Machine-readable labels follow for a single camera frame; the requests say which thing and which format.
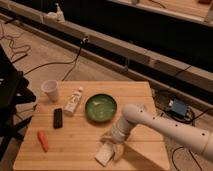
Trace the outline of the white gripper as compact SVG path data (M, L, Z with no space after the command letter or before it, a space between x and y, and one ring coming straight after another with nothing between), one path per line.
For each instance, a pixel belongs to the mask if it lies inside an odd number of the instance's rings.
M104 133L101 136L102 142L110 142L114 151L114 161L118 161L124 154L124 142L130 136L134 125L125 118L119 118L111 127L110 134Z

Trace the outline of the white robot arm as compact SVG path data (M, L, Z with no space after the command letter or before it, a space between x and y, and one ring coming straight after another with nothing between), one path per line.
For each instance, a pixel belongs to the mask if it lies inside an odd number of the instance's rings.
M120 118L103 134L102 140L124 143L137 125L147 126L213 162L213 132L154 116L143 104L126 104Z

